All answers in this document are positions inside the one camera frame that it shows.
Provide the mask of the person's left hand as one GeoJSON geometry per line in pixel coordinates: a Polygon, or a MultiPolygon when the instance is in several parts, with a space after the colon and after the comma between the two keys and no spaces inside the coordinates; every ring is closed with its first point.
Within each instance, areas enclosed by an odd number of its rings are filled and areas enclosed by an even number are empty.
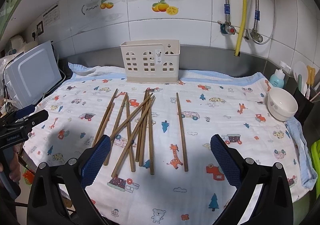
{"type": "Polygon", "coordinates": [[[19,182],[21,179],[21,172],[20,172],[20,164],[18,161],[17,146],[13,146],[12,150],[13,150],[14,154],[13,154],[13,158],[9,164],[9,167],[10,167],[9,177],[14,182],[19,182]]]}

